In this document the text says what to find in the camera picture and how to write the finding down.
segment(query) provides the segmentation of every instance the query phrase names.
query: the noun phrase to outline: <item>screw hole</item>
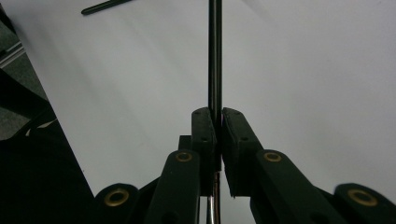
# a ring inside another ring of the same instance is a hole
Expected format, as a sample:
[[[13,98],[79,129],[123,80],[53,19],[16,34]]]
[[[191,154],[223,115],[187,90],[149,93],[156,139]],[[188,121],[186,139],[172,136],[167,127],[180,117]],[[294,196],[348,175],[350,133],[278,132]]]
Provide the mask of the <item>screw hole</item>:
[[[279,156],[279,154],[275,152],[267,152],[264,154],[264,158],[268,161],[281,161],[282,157]]]
[[[378,200],[371,194],[367,193],[362,189],[350,189],[347,192],[350,199],[364,206],[376,206]]]
[[[180,152],[176,154],[177,161],[190,161],[192,159],[192,155],[187,152]]]
[[[129,192],[126,189],[111,190],[105,197],[105,204],[109,207],[116,207],[125,203],[129,198]]]

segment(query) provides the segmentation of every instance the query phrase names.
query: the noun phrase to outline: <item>white table surface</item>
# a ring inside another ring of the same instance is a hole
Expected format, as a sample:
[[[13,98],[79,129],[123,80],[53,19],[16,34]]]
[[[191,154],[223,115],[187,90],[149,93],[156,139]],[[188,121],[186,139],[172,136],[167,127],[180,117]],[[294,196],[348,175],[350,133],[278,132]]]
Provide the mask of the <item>white table surface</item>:
[[[86,17],[101,0],[1,2],[93,193],[159,176],[207,105],[207,0]],[[223,105],[314,185],[356,182],[396,203],[395,40],[396,1],[225,0]],[[253,223],[222,180],[223,223]]]

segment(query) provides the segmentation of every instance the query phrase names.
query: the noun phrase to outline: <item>vertical black rod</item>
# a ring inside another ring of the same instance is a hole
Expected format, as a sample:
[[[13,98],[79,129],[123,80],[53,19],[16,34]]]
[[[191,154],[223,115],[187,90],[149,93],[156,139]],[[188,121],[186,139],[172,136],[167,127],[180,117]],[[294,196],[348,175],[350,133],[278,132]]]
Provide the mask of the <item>vertical black rod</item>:
[[[208,224],[220,224],[219,172],[221,170],[221,0],[209,0],[209,94],[208,104],[218,140],[212,195],[207,198]]]
[[[209,0],[209,110],[221,130],[221,0]]]

